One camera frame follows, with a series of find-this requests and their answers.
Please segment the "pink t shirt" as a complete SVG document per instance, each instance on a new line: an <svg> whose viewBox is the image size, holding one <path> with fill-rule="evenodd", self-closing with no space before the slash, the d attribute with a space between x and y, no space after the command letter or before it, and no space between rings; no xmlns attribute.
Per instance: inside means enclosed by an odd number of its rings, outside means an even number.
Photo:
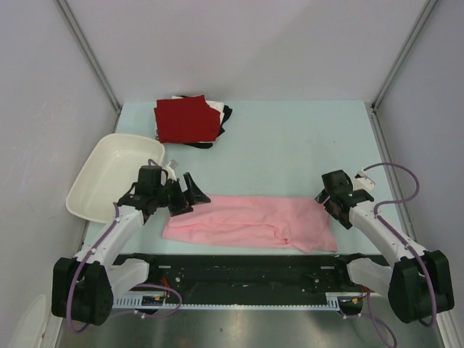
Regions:
<svg viewBox="0 0 464 348"><path fill-rule="evenodd" d="M304 197L212 196L192 212L172 216L164 239L215 247L336 252L331 218Z"/></svg>

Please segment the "white plastic bin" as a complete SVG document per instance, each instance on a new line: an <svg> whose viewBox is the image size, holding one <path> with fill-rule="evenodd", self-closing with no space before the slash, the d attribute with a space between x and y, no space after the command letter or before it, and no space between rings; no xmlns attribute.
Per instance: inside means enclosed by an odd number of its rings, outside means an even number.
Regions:
<svg viewBox="0 0 464 348"><path fill-rule="evenodd" d="M139 168L149 160L158 165L164 146L144 136L113 133L102 138L89 155L66 198L67 210L84 220L107 223L113 204L137 180Z"/></svg>

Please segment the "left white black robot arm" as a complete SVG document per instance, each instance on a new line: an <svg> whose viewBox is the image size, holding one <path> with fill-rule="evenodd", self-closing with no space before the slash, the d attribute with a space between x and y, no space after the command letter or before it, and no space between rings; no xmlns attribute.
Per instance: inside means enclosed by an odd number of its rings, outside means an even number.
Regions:
<svg viewBox="0 0 464 348"><path fill-rule="evenodd" d="M183 179L185 188L169 165L140 167L136 182L113 204L111 220L91 245L55 263L51 293L54 316L64 318L69 328L75 321L100 326L109 317L115 299L135 287L150 290L159 284L160 272L147 261L130 258L121 265L114 262L159 208L178 216L211 202L190 173L184 173Z"/></svg>

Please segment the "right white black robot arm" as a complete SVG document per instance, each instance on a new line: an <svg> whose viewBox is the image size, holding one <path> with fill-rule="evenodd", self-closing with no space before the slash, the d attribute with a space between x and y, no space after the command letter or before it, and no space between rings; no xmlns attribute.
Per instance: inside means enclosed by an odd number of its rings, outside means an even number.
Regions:
<svg viewBox="0 0 464 348"><path fill-rule="evenodd" d="M403 323L426 318L435 322L439 313L454 308L449 260L439 250L427 250L384 217L381 209L387 203L374 199L375 183L365 170L355 177L335 170L321 178L323 189L316 202L344 228L362 232L386 260L380 265L362 254L343 257L334 273L341 290L359 285L387 298Z"/></svg>

